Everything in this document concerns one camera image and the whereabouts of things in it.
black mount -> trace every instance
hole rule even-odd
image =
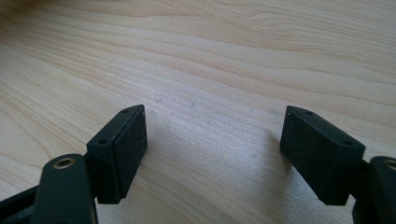
[[[121,110],[84,156],[49,161],[37,187],[0,202],[0,223],[98,223],[94,198],[113,204],[125,198],[147,147],[145,107]]]
[[[396,160],[362,159],[365,146],[317,114],[288,106],[280,151],[327,205],[356,199],[357,224],[396,223]]]

mounting hole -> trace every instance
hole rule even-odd
[[[353,143],[349,142],[349,141],[344,141],[344,145],[352,147]]]
[[[384,163],[388,166],[389,169],[396,171],[396,161],[384,161]]]
[[[107,143],[107,140],[106,139],[102,139],[102,140],[99,140],[99,142],[98,142],[100,145],[103,145],[103,144],[106,144]]]
[[[55,169],[64,169],[67,168],[71,165],[73,165],[76,162],[76,160],[74,158],[65,158],[65,159],[61,159],[58,160],[57,162],[55,162],[55,164],[53,164],[53,168]]]

wooden table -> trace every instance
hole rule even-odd
[[[393,0],[0,3],[0,200],[138,104],[148,151],[101,223],[351,223],[280,155],[287,105],[396,157]]]

screw hole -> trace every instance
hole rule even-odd
[[[344,141],[344,144],[345,144],[346,146],[349,146],[349,147],[352,147],[352,146],[353,146],[353,143],[351,143],[351,142],[349,142],[349,141]]]
[[[384,161],[384,163],[388,166],[389,169],[396,171],[396,161]]]
[[[76,160],[73,158],[62,159],[62,160],[57,161],[55,164],[53,164],[53,168],[58,169],[58,170],[64,169],[64,168],[67,168],[67,167],[73,165],[75,163],[75,161]]]
[[[106,143],[107,143],[106,139],[99,140],[99,144],[101,144],[101,145],[106,144]]]

light wooden surface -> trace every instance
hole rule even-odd
[[[396,157],[394,0],[0,0],[0,200],[144,104],[101,223],[351,223],[279,154],[286,105]]]

